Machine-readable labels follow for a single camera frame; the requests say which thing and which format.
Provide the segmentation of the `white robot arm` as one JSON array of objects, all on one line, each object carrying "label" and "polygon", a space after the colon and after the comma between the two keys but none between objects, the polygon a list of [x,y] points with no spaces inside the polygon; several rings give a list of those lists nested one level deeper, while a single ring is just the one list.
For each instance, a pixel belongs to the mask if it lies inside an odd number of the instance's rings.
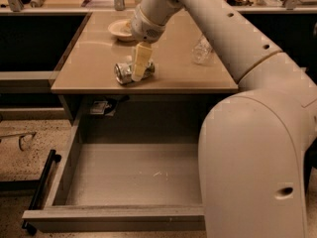
[{"label": "white robot arm", "polygon": [[316,84],[224,0],[143,0],[131,23],[133,80],[180,9],[240,88],[212,108],[200,131],[207,237],[307,238],[304,158],[316,139]]}]

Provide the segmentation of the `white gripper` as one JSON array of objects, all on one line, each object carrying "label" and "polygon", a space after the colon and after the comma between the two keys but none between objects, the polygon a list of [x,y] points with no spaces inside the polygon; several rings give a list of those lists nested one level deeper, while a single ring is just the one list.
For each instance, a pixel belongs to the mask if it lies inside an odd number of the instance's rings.
[{"label": "white gripper", "polygon": [[131,23],[126,22],[124,32],[131,34],[138,43],[133,49],[132,79],[141,81],[146,66],[152,57],[152,43],[159,40],[165,30],[165,26],[153,23],[143,13],[141,6],[138,5],[131,18]]}]

